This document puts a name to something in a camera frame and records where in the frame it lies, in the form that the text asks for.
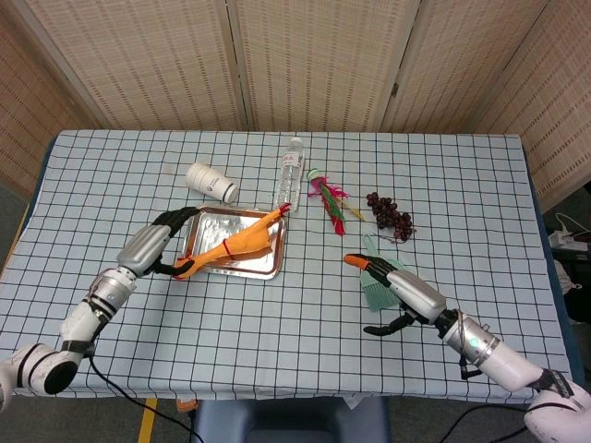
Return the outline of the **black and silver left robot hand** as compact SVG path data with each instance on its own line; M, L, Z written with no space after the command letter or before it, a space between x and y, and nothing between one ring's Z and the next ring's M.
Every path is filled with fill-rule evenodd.
M151 224L140 229L117 255L120 267L131 270L137 277L158 273L178 277L188 272L195 261L189 259L180 266L162 263L163 251L187 220L199 214L195 207L169 210Z

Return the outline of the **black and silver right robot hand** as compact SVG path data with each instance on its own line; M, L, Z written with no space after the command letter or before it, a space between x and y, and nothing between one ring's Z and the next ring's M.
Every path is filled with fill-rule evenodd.
M433 287L407 270L397 269L381 257L347 254L344 262L363 271L399 299L404 314L387 326L365 326L367 334L384 337L412 325L415 321L433 325L442 338L457 319L447 309L446 299Z

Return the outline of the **yellow rubber chicken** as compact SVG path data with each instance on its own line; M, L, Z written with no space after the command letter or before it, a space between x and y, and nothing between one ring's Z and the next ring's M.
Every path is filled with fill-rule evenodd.
M234 234L215 248L192 258L195 263L185 274L178 276L179 280L186 280L196 273L202 271L201 268L213 262L220 257L229 257L232 254L248 253L259 251L270 244L267 225L274 222L278 217L284 216L290 211L290 204L283 204L275 210L265 212L267 215L251 225L248 229Z

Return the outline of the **mint green hand brush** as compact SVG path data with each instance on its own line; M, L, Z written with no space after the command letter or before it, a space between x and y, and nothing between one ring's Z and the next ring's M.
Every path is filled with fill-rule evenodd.
M379 256L379 251L369 235L364 234L362 240L366 251L370 256L384 258L397 269L404 269L404 265L400 261ZM398 298L365 270L361 272L360 283L368 302L368 308L371 312L377 312L381 309L392 308L399 305Z

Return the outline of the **silver metal tray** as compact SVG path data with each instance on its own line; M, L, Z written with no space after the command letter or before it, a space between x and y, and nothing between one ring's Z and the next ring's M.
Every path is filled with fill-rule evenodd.
M187 226L185 240L176 260L177 265L220 245L224 239L238 234L267 214L262 211L201 207ZM287 222L280 216L269 223L270 244L259 251L220 257L201 268L209 273L258 280L269 280L280 271L283 259L283 240Z

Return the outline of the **light blue checkered tablecloth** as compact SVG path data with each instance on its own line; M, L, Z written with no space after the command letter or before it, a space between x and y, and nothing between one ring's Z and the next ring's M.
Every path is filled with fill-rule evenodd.
M209 164L239 186L237 203L271 208L286 133L70 130L51 148L25 230L0 277L0 361L37 342L57 349L66 316L131 236L166 210L205 206L185 176ZM68 398L289 398L420 395L522 402L487 377L462 380L458 355L414 324L385 338L344 255L370 236L381 254L442 292L537 365L581 380L580 358L521 140L507 135L315 132L302 135L307 168L323 172L359 209L377 192L408 212L401 244L372 213L335 233L303 193L287 220L283 265L270 280L201 272L151 275L96 342Z

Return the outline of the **dark red grape bunch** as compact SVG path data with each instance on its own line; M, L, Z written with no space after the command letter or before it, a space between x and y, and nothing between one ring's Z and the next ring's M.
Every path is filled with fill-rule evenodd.
M405 243L416 231L411 214L399 211L393 198L381 197L377 192L372 192L366 195L366 200L378 229L390 230L393 243Z

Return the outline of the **white pill bottle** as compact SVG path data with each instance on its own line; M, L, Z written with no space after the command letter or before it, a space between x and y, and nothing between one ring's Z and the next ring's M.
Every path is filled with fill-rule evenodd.
M195 162L188 168L186 184L189 189L225 204L234 203L239 192L239 188L233 180L201 162Z

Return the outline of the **red green feather shuttlecock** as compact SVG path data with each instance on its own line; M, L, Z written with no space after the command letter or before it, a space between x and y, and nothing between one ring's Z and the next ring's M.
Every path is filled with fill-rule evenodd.
M345 235L345 210L351 212L362 222L366 220L361 210L348 202L349 195L339 186L331 185L327 177L320 170L312 168L308 171L306 178L309 184L308 196L320 200L337 235Z

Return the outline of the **white cloth bag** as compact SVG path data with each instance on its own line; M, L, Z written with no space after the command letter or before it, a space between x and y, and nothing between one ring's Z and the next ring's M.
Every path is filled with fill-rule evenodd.
M571 277L569 276L569 274L566 272L566 270L564 269L564 267L562 266L562 264L558 260L554 259L554 265L556 268L559 284L561 287L561 293L563 295L566 295L571 290L579 290L579 289L583 288L583 286L580 283L574 283L572 281Z

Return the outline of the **white power strip with plugs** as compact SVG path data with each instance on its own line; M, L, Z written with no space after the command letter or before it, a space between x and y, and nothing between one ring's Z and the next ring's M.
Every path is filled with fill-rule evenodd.
M591 246L591 229L561 212L555 214L561 228L549 235L552 249L586 253Z

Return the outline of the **clear plastic water bottle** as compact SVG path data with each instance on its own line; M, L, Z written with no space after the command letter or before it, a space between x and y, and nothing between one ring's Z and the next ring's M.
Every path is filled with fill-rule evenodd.
M290 204L292 212L297 211L304 172L305 152L301 138L289 140L287 148L280 158L279 175L276 180L273 206Z

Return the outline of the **dark blue chair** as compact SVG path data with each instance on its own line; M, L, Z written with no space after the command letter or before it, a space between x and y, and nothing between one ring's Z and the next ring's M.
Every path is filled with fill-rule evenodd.
M201 401L191 443L392 443L385 397Z

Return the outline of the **beige woven folding screen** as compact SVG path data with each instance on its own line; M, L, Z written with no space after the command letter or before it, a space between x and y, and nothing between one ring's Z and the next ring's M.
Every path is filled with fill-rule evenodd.
M516 134L591 181L591 0L0 0L0 180L70 128Z

